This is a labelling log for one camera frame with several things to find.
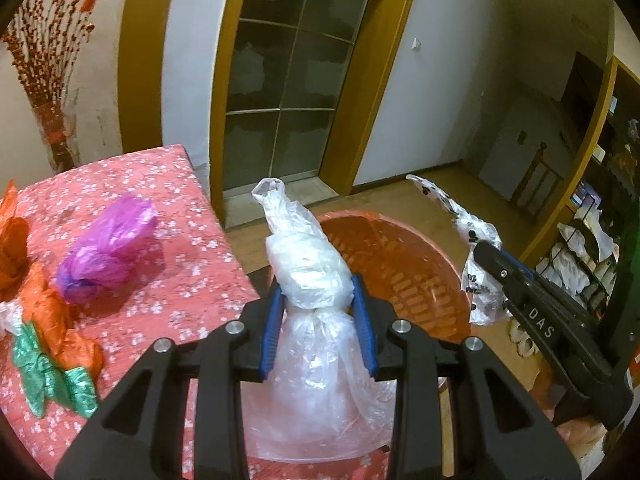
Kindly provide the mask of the glass sliding door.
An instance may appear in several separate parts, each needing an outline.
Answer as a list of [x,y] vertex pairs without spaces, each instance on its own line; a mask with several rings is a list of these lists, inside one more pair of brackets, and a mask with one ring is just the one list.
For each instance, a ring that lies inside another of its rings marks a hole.
[[224,189],[317,174],[368,0],[243,0]]

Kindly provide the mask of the red floral tablecloth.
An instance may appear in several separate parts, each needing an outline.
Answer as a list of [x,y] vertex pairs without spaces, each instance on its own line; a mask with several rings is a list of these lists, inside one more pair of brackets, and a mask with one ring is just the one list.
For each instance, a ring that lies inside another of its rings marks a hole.
[[[29,257],[51,285],[76,240],[126,194],[151,201],[158,220],[154,238],[137,256],[125,285],[75,307],[76,330],[102,349],[101,399],[155,339],[177,344],[203,339],[257,298],[180,145],[92,162],[18,192],[17,215],[29,223]],[[54,403],[42,419],[29,411],[9,336],[1,339],[1,411],[26,458],[45,475],[53,474],[85,425],[85,419]],[[384,479],[386,463],[380,451],[314,465],[253,460],[250,478]]]

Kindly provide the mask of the purple plastic bag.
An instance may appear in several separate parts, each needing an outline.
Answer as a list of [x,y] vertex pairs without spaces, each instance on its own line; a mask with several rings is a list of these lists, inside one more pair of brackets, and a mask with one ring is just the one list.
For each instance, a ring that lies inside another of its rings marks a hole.
[[107,206],[76,240],[56,274],[63,299],[88,304],[102,292],[121,288],[158,225],[150,200],[126,194]]

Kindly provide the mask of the spotted white plastic bag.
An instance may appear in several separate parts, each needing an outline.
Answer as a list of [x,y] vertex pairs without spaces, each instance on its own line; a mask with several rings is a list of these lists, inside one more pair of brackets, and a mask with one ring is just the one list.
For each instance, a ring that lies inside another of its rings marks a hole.
[[474,249],[479,242],[502,248],[502,239],[495,226],[471,214],[434,182],[415,174],[407,174],[406,179],[429,200],[439,203],[444,211],[454,217],[454,228],[469,246],[460,281],[462,292],[466,292],[471,299],[470,323],[488,326],[508,320],[511,315],[506,310],[506,296],[502,286],[474,258]]

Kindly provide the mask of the wooden chair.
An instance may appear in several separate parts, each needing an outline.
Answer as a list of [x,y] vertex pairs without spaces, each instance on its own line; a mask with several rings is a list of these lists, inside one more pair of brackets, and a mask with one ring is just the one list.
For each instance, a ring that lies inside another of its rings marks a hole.
[[547,143],[541,142],[510,203],[530,220],[535,220],[548,202],[563,177],[544,159]]

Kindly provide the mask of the orange plastic bag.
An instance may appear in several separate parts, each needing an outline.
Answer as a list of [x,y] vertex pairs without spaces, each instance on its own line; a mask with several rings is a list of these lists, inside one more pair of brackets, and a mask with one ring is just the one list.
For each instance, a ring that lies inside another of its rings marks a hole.
[[1,300],[11,297],[29,266],[28,222],[17,213],[18,191],[9,180],[1,201]]
[[22,320],[35,325],[41,348],[62,370],[83,367],[96,382],[104,365],[100,346],[74,327],[74,309],[49,285],[42,267],[34,262],[18,292]]

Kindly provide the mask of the red branch vase decoration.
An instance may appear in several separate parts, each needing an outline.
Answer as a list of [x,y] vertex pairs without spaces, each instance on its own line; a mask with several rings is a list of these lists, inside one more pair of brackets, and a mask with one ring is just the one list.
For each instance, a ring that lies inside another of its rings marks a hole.
[[98,0],[23,0],[1,39],[35,115],[52,170],[80,164],[70,91],[76,62],[91,37]]

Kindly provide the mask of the orange lined trash basket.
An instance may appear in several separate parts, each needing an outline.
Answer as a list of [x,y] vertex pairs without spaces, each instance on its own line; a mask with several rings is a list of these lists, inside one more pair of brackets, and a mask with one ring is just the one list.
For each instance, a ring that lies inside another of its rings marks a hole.
[[430,336],[458,344],[471,335],[471,301],[447,255],[408,224],[358,210],[319,217],[329,241],[370,295]]

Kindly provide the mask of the teal green plastic bag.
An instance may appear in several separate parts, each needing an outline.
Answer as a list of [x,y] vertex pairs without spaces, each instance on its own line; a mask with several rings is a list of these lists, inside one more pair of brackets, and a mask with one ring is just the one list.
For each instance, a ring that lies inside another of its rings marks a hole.
[[12,362],[20,371],[27,406],[37,418],[46,414],[47,400],[83,418],[99,405],[96,386],[85,367],[62,370],[41,348],[35,325],[22,324],[14,337]]

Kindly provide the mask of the cluttered storage shelf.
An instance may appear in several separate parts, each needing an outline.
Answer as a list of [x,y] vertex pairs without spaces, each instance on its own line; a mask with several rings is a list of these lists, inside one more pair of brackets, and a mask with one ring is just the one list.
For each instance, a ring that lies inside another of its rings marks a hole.
[[520,263],[600,320],[620,258],[636,257],[636,353],[627,370],[634,400],[627,417],[639,396],[639,79],[618,58],[610,58],[591,115],[586,113],[589,88],[585,72],[574,68],[561,110],[586,133],[572,172],[542,208]]

